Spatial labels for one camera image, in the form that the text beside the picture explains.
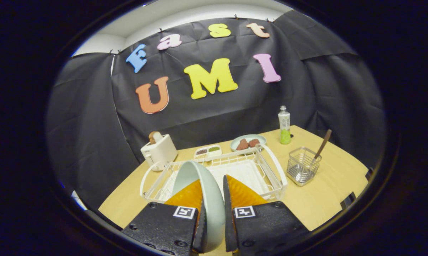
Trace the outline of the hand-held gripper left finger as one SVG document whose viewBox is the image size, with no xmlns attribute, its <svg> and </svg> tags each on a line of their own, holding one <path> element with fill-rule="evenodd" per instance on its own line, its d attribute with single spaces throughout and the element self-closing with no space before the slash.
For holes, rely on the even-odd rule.
<svg viewBox="0 0 428 256">
<path fill-rule="evenodd" d="M 164 203 L 148 203 L 122 232 L 170 255 L 205 253 L 207 211 L 200 181 L 190 183 Z"/>
</svg>

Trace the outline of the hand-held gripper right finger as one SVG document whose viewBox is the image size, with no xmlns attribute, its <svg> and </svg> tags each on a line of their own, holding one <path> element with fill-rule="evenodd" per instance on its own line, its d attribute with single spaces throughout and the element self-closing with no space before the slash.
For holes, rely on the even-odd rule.
<svg viewBox="0 0 428 256">
<path fill-rule="evenodd" d="M 241 181 L 223 177 L 225 246 L 234 255 L 275 255 L 309 233 L 282 201 L 267 202 Z"/>
</svg>

